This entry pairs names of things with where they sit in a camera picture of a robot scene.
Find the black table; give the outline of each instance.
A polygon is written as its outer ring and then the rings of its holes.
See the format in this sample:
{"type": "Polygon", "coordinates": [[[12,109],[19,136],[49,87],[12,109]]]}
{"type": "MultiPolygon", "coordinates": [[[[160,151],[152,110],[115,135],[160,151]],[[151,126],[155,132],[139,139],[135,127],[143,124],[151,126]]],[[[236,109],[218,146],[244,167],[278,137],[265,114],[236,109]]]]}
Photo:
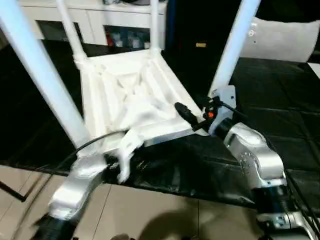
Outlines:
{"type": "MultiPolygon", "coordinates": [[[[44,41],[51,59],[82,112],[80,74],[68,43],[44,41]]],[[[110,49],[84,45],[88,56],[110,49]]],[[[163,54],[201,107],[220,56],[163,54]]],[[[1,165],[52,172],[74,148],[10,46],[2,68],[1,165]]],[[[320,215],[320,79],[306,63],[241,58],[231,83],[238,108],[273,142],[285,166],[320,215]]],[[[55,170],[67,175],[72,162],[55,170]]],[[[137,151],[127,186],[254,207],[238,162],[215,137],[191,135],[137,151]]],[[[118,169],[105,174],[116,184],[118,169]]]]}

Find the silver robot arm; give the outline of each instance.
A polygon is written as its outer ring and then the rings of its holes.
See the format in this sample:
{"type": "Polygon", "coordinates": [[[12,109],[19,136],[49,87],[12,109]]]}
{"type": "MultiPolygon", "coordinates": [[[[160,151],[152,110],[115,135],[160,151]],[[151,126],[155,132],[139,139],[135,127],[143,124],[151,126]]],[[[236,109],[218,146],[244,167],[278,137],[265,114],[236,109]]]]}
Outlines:
{"type": "Polygon", "coordinates": [[[315,240],[314,232],[295,205],[280,156],[269,148],[261,133],[242,122],[233,123],[234,86],[224,86],[213,92],[200,123],[195,123],[195,116],[186,106],[176,103],[175,108],[194,131],[203,129],[210,136],[219,137],[239,162],[255,200],[256,220],[266,233],[261,239],[315,240]]]}
{"type": "MultiPolygon", "coordinates": [[[[117,158],[120,166],[118,181],[126,181],[130,174],[130,159],[135,149],[144,141],[134,129],[121,137],[111,156],[117,158]]],[[[103,182],[107,168],[108,154],[94,152],[80,156],[62,185],[55,191],[49,203],[49,211],[39,225],[33,240],[70,240],[83,217],[92,192],[103,182]]]]}

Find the cable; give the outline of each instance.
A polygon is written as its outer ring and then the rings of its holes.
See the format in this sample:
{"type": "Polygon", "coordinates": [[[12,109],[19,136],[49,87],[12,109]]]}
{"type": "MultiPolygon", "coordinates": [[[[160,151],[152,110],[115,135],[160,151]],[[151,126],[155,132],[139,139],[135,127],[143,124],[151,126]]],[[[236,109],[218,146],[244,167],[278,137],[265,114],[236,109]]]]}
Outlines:
{"type": "MultiPolygon", "coordinates": [[[[239,115],[240,117],[242,117],[243,119],[245,119],[246,121],[248,121],[251,125],[253,125],[253,127],[258,131],[259,128],[257,128],[257,126],[255,124],[252,123],[252,121],[249,121],[249,117],[245,114],[243,114],[242,112],[238,111],[237,109],[235,109],[234,107],[231,107],[230,105],[226,104],[223,101],[220,101],[219,104],[221,106],[224,106],[226,108],[228,108],[229,110],[233,111],[234,113],[236,113],[237,115],[239,115]]],[[[269,145],[269,147],[275,151],[276,153],[278,152],[276,147],[273,145],[273,143],[268,139],[267,135],[263,134],[263,132],[261,132],[259,130],[259,132],[264,136],[267,144],[269,145]]],[[[306,220],[308,222],[308,224],[310,225],[310,227],[315,231],[315,233],[317,234],[318,238],[320,239],[320,222],[315,214],[315,212],[312,210],[312,208],[310,207],[310,205],[308,204],[306,198],[304,197],[303,193],[301,192],[298,184],[296,183],[296,181],[294,180],[294,178],[292,177],[291,173],[284,168],[284,173],[285,175],[288,177],[289,183],[292,185],[293,189],[296,191],[297,195],[299,196],[299,198],[302,200],[303,204],[305,205],[305,207],[307,208],[312,220],[315,222],[315,224],[313,222],[311,222],[309,219],[306,220]]],[[[306,215],[305,211],[303,210],[302,206],[300,204],[297,204],[297,207],[299,208],[299,210],[301,211],[301,213],[303,215],[306,215]]]]}
{"type": "Polygon", "coordinates": [[[66,162],[68,162],[70,159],[72,159],[79,151],[81,151],[82,149],[86,148],[87,146],[101,140],[104,138],[107,138],[111,135],[114,134],[119,134],[119,133],[126,133],[126,130],[122,130],[122,131],[115,131],[115,132],[111,132],[111,133],[107,133],[104,134],[102,136],[96,137],[90,141],[88,141],[87,143],[83,144],[82,146],[78,147],[77,149],[75,149],[72,153],[70,153],[62,162],[60,162],[60,164],[51,171],[50,176],[47,178],[47,180],[42,184],[42,186],[40,187],[40,189],[36,192],[34,198],[31,200],[30,204],[27,206],[27,208],[25,209],[22,217],[20,218],[18,224],[17,224],[17,228],[14,230],[13,235],[11,240],[16,240],[17,237],[20,234],[20,230],[21,230],[21,226],[22,223],[26,220],[26,218],[28,217],[30,210],[32,209],[32,206],[35,204],[36,200],[38,199],[38,197],[40,196],[40,194],[43,192],[43,190],[45,189],[45,187],[48,185],[48,183],[50,182],[50,180],[52,179],[52,177],[54,176],[55,172],[58,171],[66,162]]]}
{"type": "MultiPolygon", "coordinates": [[[[315,225],[315,221],[314,221],[313,218],[312,218],[312,224],[315,225]]],[[[316,238],[316,240],[320,240],[320,236],[318,236],[318,237],[316,238]]]]}

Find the white metal pole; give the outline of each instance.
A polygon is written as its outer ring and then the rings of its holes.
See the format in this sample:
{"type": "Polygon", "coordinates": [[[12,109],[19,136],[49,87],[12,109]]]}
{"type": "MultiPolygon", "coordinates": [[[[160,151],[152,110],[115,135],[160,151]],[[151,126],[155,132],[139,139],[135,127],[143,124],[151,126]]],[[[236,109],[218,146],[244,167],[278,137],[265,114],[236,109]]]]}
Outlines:
{"type": "Polygon", "coordinates": [[[159,0],[151,0],[151,27],[150,27],[150,43],[151,54],[158,54],[159,47],[159,0]]]}
{"type": "Polygon", "coordinates": [[[32,33],[17,0],[0,0],[0,25],[73,144],[80,147],[88,142],[90,135],[84,121],[47,52],[32,33]]]}
{"type": "Polygon", "coordinates": [[[75,60],[75,63],[81,62],[83,59],[87,58],[87,55],[82,48],[75,24],[71,20],[65,0],[56,0],[56,5],[61,14],[62,24],[73,51],[73,59],[75,60]]]}
{"type": "Polygon", "coordinates": [[[229,84],[261,0],[242,0],[208,95],[229,84]]]}

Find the beige floor tile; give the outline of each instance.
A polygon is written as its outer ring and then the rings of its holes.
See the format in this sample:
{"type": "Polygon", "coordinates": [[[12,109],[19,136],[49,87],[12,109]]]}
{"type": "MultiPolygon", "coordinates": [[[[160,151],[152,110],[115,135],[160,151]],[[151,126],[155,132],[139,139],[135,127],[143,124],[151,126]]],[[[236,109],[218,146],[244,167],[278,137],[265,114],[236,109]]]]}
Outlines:
{"type": "Polygon", "coordinates": [[[180,240],[197,234],[197,200],[113,185],[94,240],[180,240]]]}
{"type": "Polygon", "coordinates": [[[199,200],[201,240],[257,240],[262,232],[252,209],[199,200]]]}
{"type": "MultiPolygon", "coordinates": [[[[48,175],[46,174],[45,177],[42,178],[40,183],[38,184],[38,187],[42,185],[42,183],[48,178],[48,175]]],[[[30,239],[35,231],[36,227],[34,227],[34,223],[39,220],[44,214],[48,212],[48,203],[54,194],[55,190],[62,184],[65,177],[63,176],[54,176],[49,184],[45,187],[41,195],[38,197],[36,202],[34,203],[28,217],[25,219],[25,221],[22,223],[21,231],[18,237],[18,240],[28,240],[30,239]]],[[[26,209],[26,206],[24,206],[23,209],[19,209],[18,211],[15,209],[12,209],[11,212],[7,213],[10,214],[11,218],[14,218],[15,216],[21,216],[22,212],[26,209]]]]}
{"type": "Polygon", "coordinates": [[[111,185],[100,185],[92,194],[81,222],[74,233],[80,240],[92,240],[103,212],[111,185]]]}
{"type": "MultiPolygon", "coordinates": [[[[37,181],[39,173],[32,172],[26,183],[22,187],[20,193],[26,194],[33,184],[37,181]]],[[[29,198],[25,202],[20,202],[18,200],[14,200],[9,209],[5,212],[3,218],[0,220],[0,236],[3,239],[10,239],[14,229],[19,222],[19,219],[25,209],[25,206],[28,204],[30,199],[32,198],[33,192],[29,195],[29,198]]]]}
{"type": "MultiPolygon", "coordinates": [[[[14,229],[17,226],[17,223],[20,220],[23,212],[25,211],[30,200],[33,198],[35,192],[39,189],[42,183],[47,179],[48,175],[41,179],[39,184],[34,188],[33,194],[29,196],[29,199],[21,204],[20,202],[14,202],[9,210],[6,212],[2,221],[0,221],[0,239],[8,240],[12,237],[14,229]]],[[[18,240],[30,239],[36,230],[36,227],[33,226],[35,221],[40,219],[48,210],[48,203],[55,192],[55,190],[61,185],[65,177],[54,176],[49,182],[48,186],[39,196],[37,201],[34,203],[32,211],[30,212],[27,219],[21,226],[20,234],[18,240]]],[[[31,184],[31,180],[27,182],[26,188],[31,184]]],[[[96,189],[92,194],[88,209],[85,212],[74,236],[79,237],[81,240],[92,240],[94,233],[97,229],[98,222],[106,203],[108,193],[110,191],[111,185],[104,184],[96,189]]]]}
{"type": "MultiPolygon", "coordinates": [[[[21,188],[26,183],[30,174],[31,171],[0,166],[0,181],[18,192],[21,191],[21,188]]],[[[0,189],[0,221],[14,201],[17,200],[13,196],[0,189]]]]}

